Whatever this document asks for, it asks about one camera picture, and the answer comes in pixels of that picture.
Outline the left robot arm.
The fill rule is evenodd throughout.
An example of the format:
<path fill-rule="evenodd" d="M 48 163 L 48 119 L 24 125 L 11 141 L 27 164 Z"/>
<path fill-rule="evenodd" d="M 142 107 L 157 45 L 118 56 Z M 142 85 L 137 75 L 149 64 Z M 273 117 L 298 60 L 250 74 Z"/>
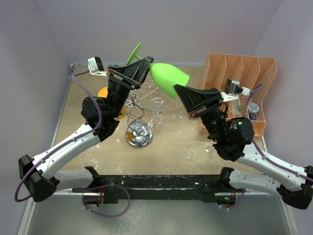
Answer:
<path fill-rule="evenodd" d="M 108 78 L 107 97 L 93 96 L 88 90 L 83 100 L 81 115 L 85 119 L 73 134 L 54 147 L 30 157 L 20 157 L 19 174 L 21 181 L 14 199 L 22 202 L 19 191 L 27 188 L 29 197 L 41 202 L 59 190 L 83 188 L 90 192 L 99 190 L 101 177 L 93 167 L 61 172 L 60 169 L 85 150 L 110 137 L 119 125 L 117 120 L 130 91 L 139 89 L 144 83 L 149 66 L 154 59 L 150 56 L 123 66 L 108 66 L 104 69 L 100 57 L 88 60 L 87 73 Z"/>

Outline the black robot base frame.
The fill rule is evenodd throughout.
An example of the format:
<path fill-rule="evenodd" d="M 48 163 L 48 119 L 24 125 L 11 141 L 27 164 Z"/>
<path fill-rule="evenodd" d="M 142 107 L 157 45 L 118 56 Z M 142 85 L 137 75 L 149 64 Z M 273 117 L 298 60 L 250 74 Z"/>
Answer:
<path fill-rule="evenodd" d="M 218 181 L 218 175 L 101 175 L 87 188 L 75 193 L 104 194 L 104 204 L 118 200 L 197 200 L 205 203 L 234 204 L 235 189 Z"/>

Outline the green plastic goblet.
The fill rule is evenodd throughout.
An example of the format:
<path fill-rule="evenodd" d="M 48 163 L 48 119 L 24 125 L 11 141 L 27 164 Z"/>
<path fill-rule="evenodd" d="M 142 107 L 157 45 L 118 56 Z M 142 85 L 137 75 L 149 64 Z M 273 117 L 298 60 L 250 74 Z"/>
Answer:
<path fill-rule="evenodd" d="M 140 48 L 141 43 L 138 43 L 135 49 L 132 51 L 131 55 L 129 56 L 127 65 L 143 59 L 138 55 Z M 178 97 L 178 94 L 174 89 L 174 85 L 178 84 L 186 86 L 190 79 L 190 76 L 188 74 L 178 69 L 177 67 L 167 63 L 152 62 L 149 66 L 148 73 L 151 75 L 154 84 L 164 93 L 166 93 L 166 95 L 170 96 L 173 99 Z"/>

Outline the clear tall glass back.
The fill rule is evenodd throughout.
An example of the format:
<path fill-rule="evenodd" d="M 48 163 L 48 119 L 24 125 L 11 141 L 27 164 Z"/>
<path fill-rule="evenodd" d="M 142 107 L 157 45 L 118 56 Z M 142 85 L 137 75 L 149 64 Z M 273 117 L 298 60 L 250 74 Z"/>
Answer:
<path fill-rule="evenodd" d="M 181 120 L 183 118 L 183 113 L 180 110 L 173 110 L 171 112 L 171 118 L 174 120 Z"/>

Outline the orange plastic goblet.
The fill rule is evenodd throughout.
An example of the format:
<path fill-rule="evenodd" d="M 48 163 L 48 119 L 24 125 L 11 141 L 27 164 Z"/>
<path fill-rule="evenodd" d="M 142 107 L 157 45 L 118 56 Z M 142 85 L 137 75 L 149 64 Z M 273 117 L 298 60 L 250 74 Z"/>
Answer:
<path fill-rule="evenodd" d="M 106 98 L 108 96 L 108 87 L 103 87 L 99 92 L 98 92 L 99 97 L 104 97 Z M 116 120 L 121 120 L 124 116 L 126 115 L 126 107 L 123 106 L 122 110 Z"/>

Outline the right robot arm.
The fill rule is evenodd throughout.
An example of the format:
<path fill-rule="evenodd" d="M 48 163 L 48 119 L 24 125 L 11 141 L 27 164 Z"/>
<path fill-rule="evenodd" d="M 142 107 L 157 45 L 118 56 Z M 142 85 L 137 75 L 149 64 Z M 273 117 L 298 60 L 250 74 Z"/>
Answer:
<path fill-rule="evenodd" d="M 226 112 L 220 110 L 223 103 L 238 99 L 243 88 L 237 88 L 231 95 L 216 88 L 199 90 L 179 84 L 174 85 L 174 89 L 189 116 L 201 119 L 208 138 L 213 141 L 213 147 L 222 159 L 260 172 L 249 174 L 225 167 L 217 180 L 220 190 L 251 189 L 275 195 L 296 209 L 309 207 L 313 199 L 312 166 L 289 164 L 261 150 L 253 140 L 250 119 L 237 117 L 226 120 Z"/>

